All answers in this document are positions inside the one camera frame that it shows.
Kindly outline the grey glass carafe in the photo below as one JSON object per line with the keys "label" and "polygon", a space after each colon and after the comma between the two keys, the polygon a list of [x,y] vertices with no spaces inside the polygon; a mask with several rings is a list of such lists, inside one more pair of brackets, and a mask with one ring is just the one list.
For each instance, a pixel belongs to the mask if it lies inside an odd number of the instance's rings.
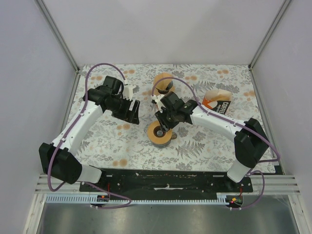
{"label": "grey glass carafe", "polygon": [[156,141],[152,141],[153,145],[159,148],[164,148],[170,145],[172,140],[177,138],[177,134],[172,132],[170,138],[167,136],[158,137]]}

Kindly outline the blue glass dripper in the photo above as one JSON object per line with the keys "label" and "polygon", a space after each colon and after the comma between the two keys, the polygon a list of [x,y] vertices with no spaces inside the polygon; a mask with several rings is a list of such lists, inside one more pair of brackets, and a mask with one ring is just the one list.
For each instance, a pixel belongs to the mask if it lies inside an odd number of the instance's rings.
{"label": "blue glass dripper", "polygon": [[160,94],[167,94],[170,89],[172,89],[174,83],[170,81],[168,84],[162,84],[161,86],[157,86],[156,89]]}

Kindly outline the orange coffee filter box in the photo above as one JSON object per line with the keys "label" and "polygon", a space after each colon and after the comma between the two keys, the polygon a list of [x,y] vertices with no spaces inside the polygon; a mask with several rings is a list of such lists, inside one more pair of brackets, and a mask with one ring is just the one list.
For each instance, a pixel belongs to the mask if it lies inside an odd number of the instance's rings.
{"label": "orange coffee filter box", "polygon": [[232,93],[222,89],[208,90],[202,100],[202,105],[218,112],[226,114],[232,102]]}

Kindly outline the wooden ring dripper stand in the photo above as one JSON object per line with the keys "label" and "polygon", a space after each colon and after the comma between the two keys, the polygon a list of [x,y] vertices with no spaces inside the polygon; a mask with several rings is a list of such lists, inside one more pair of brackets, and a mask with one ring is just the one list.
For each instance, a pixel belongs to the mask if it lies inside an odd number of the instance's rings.
{"label": "wooden ring dripper stand", "polygon": [[174,91],[162,91],[162,90],[156,90],[155,91],[156,96],[168,96],[170,94],[174,94]]}

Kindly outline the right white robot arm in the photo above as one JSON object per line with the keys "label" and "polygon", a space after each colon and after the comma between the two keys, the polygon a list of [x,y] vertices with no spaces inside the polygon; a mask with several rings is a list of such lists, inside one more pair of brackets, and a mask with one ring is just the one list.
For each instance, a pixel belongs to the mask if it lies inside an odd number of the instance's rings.
{"label": "right white robot arm", "polygon": [[158,107],[155,116],[164,132],[183,122],[206,127],[234,143],[235,161],[223,179],[223,186],[229,192],[241,186],[243,177],[258,164],[269,147],[263,128],[254,118],[248,121],[227,118],[195,100],[184,102],[174,92],[152,95],[152,103]]}

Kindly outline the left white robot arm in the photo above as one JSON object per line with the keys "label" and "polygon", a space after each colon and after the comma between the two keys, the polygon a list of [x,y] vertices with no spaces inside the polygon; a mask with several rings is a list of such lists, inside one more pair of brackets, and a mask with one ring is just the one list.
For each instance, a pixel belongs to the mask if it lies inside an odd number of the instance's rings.
{"label": "left white robot arm", "polygon": [[102,85],[89,89],[78,112],[60,135],[50,144],[43,143],[39,147],[44,173],[68,184],[90,182],[96,191],[103,191],[107,179],[102,176],[102,170],[81,164],[75,156],[89,129],[105,111],[110,111],[114,118],[139,124],[140,102],[133,99],[135,88],[133,84],[107,76]]}

